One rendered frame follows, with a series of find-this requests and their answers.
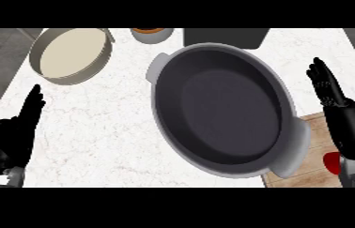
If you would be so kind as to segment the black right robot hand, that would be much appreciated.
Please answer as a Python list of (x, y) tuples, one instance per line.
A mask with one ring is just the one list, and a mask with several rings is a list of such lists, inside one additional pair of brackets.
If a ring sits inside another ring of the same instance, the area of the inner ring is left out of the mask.
[(344, 96), (335, 76), (317, 57), (305, 75), (320, 101), (332, 143), (342, 157), (355, 160), (355, 100)]

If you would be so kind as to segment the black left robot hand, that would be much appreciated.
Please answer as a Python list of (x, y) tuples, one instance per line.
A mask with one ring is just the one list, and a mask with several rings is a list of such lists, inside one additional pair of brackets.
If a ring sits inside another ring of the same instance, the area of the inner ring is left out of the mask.
[(24, 168), (33, 151), (33, 131), (45, 105), (39, 85), (24, 98), (20, 112), (11, 118), (0, 119), (0, 174), (11, 168)]

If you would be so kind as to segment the wooden cutting board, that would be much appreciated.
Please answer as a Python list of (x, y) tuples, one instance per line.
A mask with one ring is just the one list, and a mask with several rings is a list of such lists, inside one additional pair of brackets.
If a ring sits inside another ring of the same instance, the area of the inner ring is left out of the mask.
[(280, 179), (271, 172), (261, 176), (267, 188), (338, 188), (338, 177), (332, 175), (323, 165), (322, 156), (335, 152), (322, 113), (301, 117), (310, 126), (310, 146), (307, 155), (294, 174)]

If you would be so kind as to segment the red can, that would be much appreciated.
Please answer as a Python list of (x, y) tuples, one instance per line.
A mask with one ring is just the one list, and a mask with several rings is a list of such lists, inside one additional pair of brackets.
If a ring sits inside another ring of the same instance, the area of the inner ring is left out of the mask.
[(341, 170), (339, 165), (339, 153), (338, 152), (328, 152), (322, 156), (322, 164), (325, 169), (332, 175), (337, 175)]

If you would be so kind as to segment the large dark grey pot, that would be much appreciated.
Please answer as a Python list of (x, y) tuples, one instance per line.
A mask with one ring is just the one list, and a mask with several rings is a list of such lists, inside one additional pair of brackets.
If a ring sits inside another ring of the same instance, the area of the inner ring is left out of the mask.
[(159, 53), (144, 78), (156, 126), (183, 160), (227, 178), (289, 177), (310, 128), (266, 63), (230, 45), (200, 43)]

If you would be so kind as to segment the dark grey panel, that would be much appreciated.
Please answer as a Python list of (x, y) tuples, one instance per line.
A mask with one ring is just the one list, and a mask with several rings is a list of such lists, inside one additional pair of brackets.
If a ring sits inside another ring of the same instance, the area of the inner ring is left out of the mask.
[(0, 98), (8, 88), (32, 43), (14, 28), (0, 28)]

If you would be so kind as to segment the beige round bowl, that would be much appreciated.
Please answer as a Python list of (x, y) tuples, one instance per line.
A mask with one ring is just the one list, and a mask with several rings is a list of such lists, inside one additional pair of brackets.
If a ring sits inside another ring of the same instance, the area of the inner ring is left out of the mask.
[(106, 28), (48, 28), (32, 43), (32, 71), (53, 84), (82, 83), (104, 67), (113, 42)]

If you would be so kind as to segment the dark grey appliance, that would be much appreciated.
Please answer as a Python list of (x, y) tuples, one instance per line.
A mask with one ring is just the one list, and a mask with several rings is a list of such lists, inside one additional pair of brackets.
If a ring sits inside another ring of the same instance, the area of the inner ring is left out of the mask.
[(254, 50), (268, 32), (267, 28), (184, 28), (183, 44), (186, 46), (212, 42), (231, 45), (239, 49)]

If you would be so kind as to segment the small grey cup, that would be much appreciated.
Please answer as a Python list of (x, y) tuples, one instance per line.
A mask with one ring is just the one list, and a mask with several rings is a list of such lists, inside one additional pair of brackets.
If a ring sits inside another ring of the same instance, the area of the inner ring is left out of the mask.
[(166, 40), (172, 33), (171, 28), (131, 28), (134, 39), (143, 44), (156, 44)]

